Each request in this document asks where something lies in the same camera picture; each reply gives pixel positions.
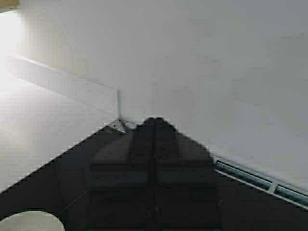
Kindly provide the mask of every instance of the white baseboard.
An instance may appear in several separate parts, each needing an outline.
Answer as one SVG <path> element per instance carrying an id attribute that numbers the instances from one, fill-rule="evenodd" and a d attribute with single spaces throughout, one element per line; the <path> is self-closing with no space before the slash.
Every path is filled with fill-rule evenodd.
<path id="1" fill-rule="evenodd" d="M 117 89 L 75 77 L 18 54 L 7 55 L 5 67 L 18 78 L 100 109 L 108 114 L 116 116 L 119 114 Z"/>

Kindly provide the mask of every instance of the floor vent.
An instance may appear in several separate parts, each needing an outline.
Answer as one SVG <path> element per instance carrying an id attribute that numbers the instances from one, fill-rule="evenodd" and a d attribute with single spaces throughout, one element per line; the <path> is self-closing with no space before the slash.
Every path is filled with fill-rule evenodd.
<path id="1" fill-rule="evenodd" d="M 308 196 L 300 192 L 278 185 L 274 193 L 308 207 Z"/>
<path id="2" fill-rule="evenodd" d="M 226 173 L 230 176 L 233 176 L 235 178 L 244 180 L 250 184 L 253 184 L 257 187 L 260 187 L 264 190 L 268 190 L 272 184 L 271 181 L 266 180 L 264 178 L 255 176 L 251 173 L 248 173 L 246 171 L 240 170 L 239 168 L 233 167 L 231 165 L 225 164 L 221 161 L 216 162 L 216 170 L 219 170 L 223 173 Z"/>

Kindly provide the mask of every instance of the bright light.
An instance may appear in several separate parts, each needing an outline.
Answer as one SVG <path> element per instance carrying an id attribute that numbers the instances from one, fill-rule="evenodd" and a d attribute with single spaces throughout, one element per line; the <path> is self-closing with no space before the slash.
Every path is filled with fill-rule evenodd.
<path id="1" fill-rule="evenodd" d="M 0 13 L 0 55 L 14 52 L 22 41 L 22 20 L 18 11 Z"/>

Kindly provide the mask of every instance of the ventilation grille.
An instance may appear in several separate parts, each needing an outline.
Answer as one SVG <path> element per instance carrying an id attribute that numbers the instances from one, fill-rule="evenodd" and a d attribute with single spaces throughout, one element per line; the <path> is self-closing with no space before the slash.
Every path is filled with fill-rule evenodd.
<path id="1" fill-rule="evenodd" d="M 233 167 L 231 165 L 222 163 L 221 161 L 216 162 L 216 169 L 224 172 L 230 176 L 236 177 L 238 179 L 244 180 L 250 184 L 253 184 L 257 187 L 260 187 L 262 189 L 268 190 L 272 184 L 271 181 L 266 180 L 261 177 L 257 177 L 253 174 L 250 174 L 248 172 L 245 172 L 243 170 L 240 170 L 236 167 Z"/>
<path id="2" fill-rule="evenodd" d="M 308 207 L 308 196 L 300 192 L 278 185 L 274 193 Z"/>
<path id="3" fill-rule="evenodd" d="M 256 176 L 219 160 L 215 163 L 215 169 L 218 170 L 218 172 L 227 174 L 227 176 L 232 176 L 236 179 L 243 180 L 246 183 L 250 183 L 258 188 L 264 189 L 269 194 L 277 195 L 282 199 L 287 199 L 288 201 L 308 209 L 308 193 L 303 194 L 297 192 L 293 189 L 282 186 L 277 182 Z M 276 185 L 273 191 L 270 190 L 272 185 Z"/>

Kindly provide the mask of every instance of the wall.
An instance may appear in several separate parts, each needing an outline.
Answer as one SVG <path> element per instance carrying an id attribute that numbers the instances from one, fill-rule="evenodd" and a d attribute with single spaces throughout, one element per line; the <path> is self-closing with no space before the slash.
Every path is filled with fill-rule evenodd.
<path id="1" fill-rule="evenodd" d="M 9 47 L 121 89 L 239 163 L 308 189 L 304 0 L 21 0 Z"/>

